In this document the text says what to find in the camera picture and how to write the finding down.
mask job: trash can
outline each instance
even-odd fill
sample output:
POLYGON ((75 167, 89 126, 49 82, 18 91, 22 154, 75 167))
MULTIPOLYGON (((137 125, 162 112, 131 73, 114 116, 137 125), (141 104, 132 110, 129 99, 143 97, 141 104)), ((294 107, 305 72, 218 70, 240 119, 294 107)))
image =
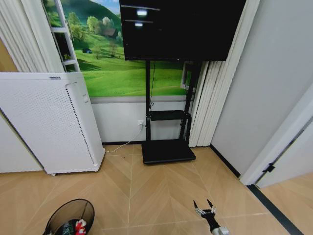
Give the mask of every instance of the trash can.
POLYGON ((75 228, 76 221, 80 219, 86 221, 85 228, 86 234, 88 234, 94 220, 93 205, 86 199, 75 199, 66 202, 53 213, 43 235, 62 235, 65 226, 74 226, 75 228))

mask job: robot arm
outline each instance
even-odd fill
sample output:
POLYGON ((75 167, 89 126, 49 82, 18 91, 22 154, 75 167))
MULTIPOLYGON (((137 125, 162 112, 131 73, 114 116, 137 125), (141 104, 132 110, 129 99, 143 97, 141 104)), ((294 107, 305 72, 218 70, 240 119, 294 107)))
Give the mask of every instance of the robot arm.
POLYGON ((207 199, 211 209, 201 210, 198 208, 196 202, 194 201, 194 207, 196 213, 202 218, 206 219, 210 226, 210 231, 213 235, 229 235, 229 231, 226 227, 221 227, 218 222, 215 220, 216 207, 207 199))

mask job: wall mural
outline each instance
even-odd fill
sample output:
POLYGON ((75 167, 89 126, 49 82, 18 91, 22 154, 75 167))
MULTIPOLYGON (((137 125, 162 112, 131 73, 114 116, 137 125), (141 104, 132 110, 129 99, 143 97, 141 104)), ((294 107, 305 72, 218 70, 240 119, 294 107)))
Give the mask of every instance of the wall mural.
MULTIPOLYGON (((43 2, 51 26, 61 26, 54 0, 43 2)), ((61 3, 89 95, 145 95, 145 62, 124 60, 118 0, 61 0, 61 3)), ((59 47, 63 58, 68 59, 68 50, 59 47)), ((153 65, 151 62, 151 79, 153 65)), ((183 63, 156 61, 153 95, 185 95, 180 87, 182 67, 183 63)))

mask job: sky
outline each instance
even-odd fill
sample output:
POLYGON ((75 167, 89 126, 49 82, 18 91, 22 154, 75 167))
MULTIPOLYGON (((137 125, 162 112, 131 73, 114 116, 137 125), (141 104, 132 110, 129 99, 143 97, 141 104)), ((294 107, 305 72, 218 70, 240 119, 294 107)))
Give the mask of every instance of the sky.
POLYGON ((120 13, 118 0, 91 0, 91 1, 105 6, 106 8, 108 8, 110 11, 112 11, 115 14, 120 13))

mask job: white air purifier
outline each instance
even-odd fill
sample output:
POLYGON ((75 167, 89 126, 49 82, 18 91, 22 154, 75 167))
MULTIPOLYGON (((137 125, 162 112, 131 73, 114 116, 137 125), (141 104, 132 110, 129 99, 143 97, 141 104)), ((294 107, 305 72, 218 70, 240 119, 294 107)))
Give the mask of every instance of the white air purifier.
POLYGON ((105 150, 81 72, 0 73, 0 108, 48 174, 99 169, 105 150))

